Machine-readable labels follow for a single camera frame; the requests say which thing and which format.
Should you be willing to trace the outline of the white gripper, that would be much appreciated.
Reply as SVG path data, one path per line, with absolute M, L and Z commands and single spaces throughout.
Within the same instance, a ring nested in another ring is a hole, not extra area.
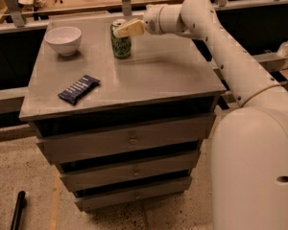
M 127 21 L 113 31 L 114 36 L 123 38 L 128 36 L 143 35 L 145 33 L 145 28 L 152 35 L 163 35 L 163 31 L 161 30 L 160 26 L 160 16 L 164 7 L 164 4 L 147 5 L 146 11 L 143 15 L 144 22 L 137 18 Z

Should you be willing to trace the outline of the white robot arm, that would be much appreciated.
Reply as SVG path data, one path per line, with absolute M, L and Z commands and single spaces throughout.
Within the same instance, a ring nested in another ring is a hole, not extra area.
M 149 5 L 114 34 L 204 42 L 237 101 L 211 148 L 214 230 L 288 230 L 288 92 L 221 25 L 209 0 Z

